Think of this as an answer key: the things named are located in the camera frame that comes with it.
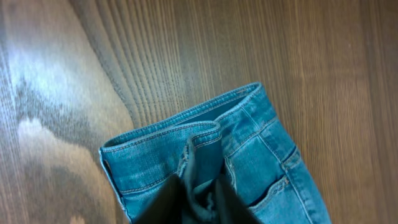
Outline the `light blue jeans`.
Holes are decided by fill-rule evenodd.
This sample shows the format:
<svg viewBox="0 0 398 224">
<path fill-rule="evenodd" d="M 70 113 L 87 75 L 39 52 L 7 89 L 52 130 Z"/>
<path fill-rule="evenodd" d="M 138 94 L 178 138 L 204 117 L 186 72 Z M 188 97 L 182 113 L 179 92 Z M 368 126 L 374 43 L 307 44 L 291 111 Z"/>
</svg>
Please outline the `light blue jeans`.
<svg viewBox="0 0 398 224">
<path fill-rule="evenodd" d="M 183 200 L 171 223 L 219 223 L 218 178 L 257 222 L 330 222 L 299 149 L 258 82 L 116 136 L 100 147 L 99 157 L 131 223 L 173 175 Z"/>
</svg>

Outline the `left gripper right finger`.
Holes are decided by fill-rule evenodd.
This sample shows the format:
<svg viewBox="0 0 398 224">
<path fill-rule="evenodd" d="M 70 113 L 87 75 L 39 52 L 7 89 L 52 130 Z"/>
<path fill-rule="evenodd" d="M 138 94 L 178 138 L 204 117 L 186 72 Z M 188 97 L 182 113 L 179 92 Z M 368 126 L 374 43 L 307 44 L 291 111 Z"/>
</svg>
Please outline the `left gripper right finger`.
<svg viewBox="0 0 398 224">
<path fill-rule="evenodd" d="M 216 179 L 215 200 L 221 224 L 260 224 L 226 179 Z"/>
</svg>

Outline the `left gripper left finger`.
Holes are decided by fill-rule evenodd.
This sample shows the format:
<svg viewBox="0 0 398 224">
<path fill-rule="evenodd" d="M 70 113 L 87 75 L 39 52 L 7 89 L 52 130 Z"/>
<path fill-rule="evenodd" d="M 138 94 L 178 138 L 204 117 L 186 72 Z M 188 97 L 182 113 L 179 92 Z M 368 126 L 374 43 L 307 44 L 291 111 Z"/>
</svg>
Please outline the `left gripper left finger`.
<svg viewBox="0 0 398 224">
<path fill-rule="evenodd" d="M 185 201 L 185 187 L 180 178 L 173 174 L 135 223 L 182 224 L 182 207 Z"/>
</svg>

